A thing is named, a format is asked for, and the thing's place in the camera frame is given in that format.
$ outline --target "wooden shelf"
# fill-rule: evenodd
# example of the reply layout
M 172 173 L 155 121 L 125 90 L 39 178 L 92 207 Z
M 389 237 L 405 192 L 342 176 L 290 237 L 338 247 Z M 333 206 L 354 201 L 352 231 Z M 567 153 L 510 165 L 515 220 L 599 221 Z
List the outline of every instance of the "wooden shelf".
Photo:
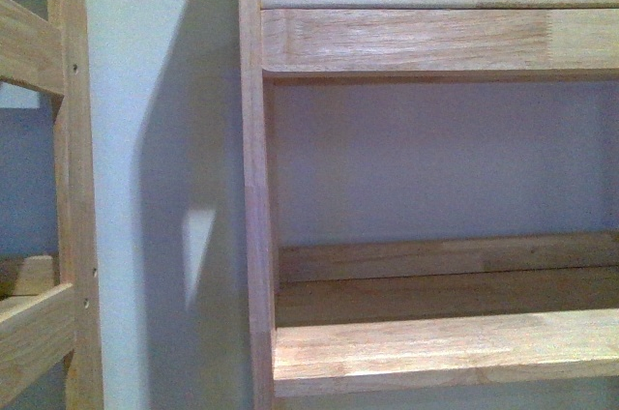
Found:
M 619 310 L 280 328 L 279 397 L 619 374 Z
M 255 410 L 619 375 L 616 233 L 280 248 L 272 111 L 278 83 L 616 79 L 619 0 L 240 0 L 240 28 Z
M 486 240 L 486 249 L 511 246 L 507 255 L 517 256 L 526 245 L 546 255 L 548 248 L 555 248 L 550 258 L 575 263 L 576 246 L 585 256 L 588 241 L 589 248 L 598 246 L 601 256 L 604 238 L 610 235 L 502 238 Z M 608 257 L 616 255 L 612 241 L 606 240 Z M 439 260 L 457 252 L 470 255 L 482 242 L 448 242 L 442 251 L 435 246 L 431 255 Z M 433 243 L 382 246 L 397 249 L 407 244 Z M 378 249 L 374 260 L 385 263 L 380 246 L 367 248 Z M 568 248 L 568 253 L 572 248 L 572 255 L 557 256 L 557 247 Z M 316 250 L 325 255 L 325 248 Z M 341 253 L 344 265 L 352 263 L 349 251 Z M 404 258 L 411 257 L 409 251 L 404 253 Z M 394 264 L 397 257 L 391 255 L 387 259 Z M 490 257 L 482 252 L 481 259 Z M 524 261 L 516 264 L 526 266 Z M 617 266 L 478 271 L 283 283 L 276 299 L 276 395 L 619 374 Z
M 619 0 L 261 0 L 266 76 L 619 76 Z

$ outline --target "white wall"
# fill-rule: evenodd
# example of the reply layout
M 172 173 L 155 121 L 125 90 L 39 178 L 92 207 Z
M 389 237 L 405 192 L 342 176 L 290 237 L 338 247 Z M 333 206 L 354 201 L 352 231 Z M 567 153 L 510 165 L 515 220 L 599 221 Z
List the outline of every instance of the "white wall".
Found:
M 249 409 L 237 1 L 88 0 L 88 11 L 106 409 Z M 612 89 L 399 85 L 383 95 L 367 86 L 281 88 L 284 237 L 514 232 L 533 228 L 533 217 L 547 230 L 605 227 L 613 220 L 602 202 L 614 179 L 604 159 L 614 147 L 604 136 L 614 122 L 604 100 Z M 388 109 L 373 101 L 379 96 L 391 98 Z M 371 169 L 369 151 L 384 176 Z M 432 178 L 464 157 L 453 179 Z M 368 181 L 357 171 L 370 172 Z M 562 172 L 575 179 L 573 188 Z M 418 187 L 406 181 L 410 175 Z M 461 177 L 471 188 L 456 183 Z M 395 193 L 391 178 L 399 179 Z M 511 186 L 526 190 L 524 203 Z M 417 199 L 429 207 L 436 190 L 441 210 L 456 211 L 431 213 L 439 230 L 417 221 L 420 211 L 410 205 Z M 448 198 L 456 190 L 460 200 Z M 546 192 L 544 207 L 537 198 Z M 471 203 L 483 221 L 470 214 Z M 303 215 L 305 205 L 317 213 Z M 354 215 L 337 220 L 350 209 Z M 384 224 L 370 234 L 377 221 Z M 616 380 L 579 380 L 308 398 L 284 408 L 605 410 L 618 388 Z

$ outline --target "wooden post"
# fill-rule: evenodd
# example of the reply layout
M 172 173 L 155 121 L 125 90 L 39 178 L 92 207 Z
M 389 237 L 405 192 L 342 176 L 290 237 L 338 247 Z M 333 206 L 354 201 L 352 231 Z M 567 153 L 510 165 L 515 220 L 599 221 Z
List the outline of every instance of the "wooden post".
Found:
M 274 408 L 275 259 L 260 0 L 239 0 L 253 409 Z
M 54 152 L 60 277 L 75 289 L 67 408 L 103 410 L 85 0 L 48 0 L 48 14 L 61 32 L 65 73 L 65 97 L 55 102 Z

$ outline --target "light patch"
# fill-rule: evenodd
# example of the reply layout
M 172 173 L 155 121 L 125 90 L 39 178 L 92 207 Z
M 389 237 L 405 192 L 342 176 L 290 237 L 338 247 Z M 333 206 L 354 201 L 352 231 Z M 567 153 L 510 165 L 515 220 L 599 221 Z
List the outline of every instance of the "light patch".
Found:
M 216 211 L 191 209 L 183 221 L 183 258 L 185 272 L 185 307 L 194 300 L 200 283 L 204 258 L 211 241 Z
M 41 95 L 0 81 L 0 108 L 39 108 Z

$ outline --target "wooden shelving unit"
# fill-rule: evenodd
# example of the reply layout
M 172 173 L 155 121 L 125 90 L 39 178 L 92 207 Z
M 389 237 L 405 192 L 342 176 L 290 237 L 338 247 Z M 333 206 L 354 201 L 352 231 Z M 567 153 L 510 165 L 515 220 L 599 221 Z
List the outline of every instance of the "wooden shelving unit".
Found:
M 281 248 L 271 178 L 282 78 L 616 79 L 619 0 L 240 1 L 255 410 L 619 375 L 616 233 Z
M 64 361 L 68 409 L 103 410 L 85 0 L 48 20 L 0 0 L 0 81 L 54 113 L 59 253 L 0 258 L 0 407 Z

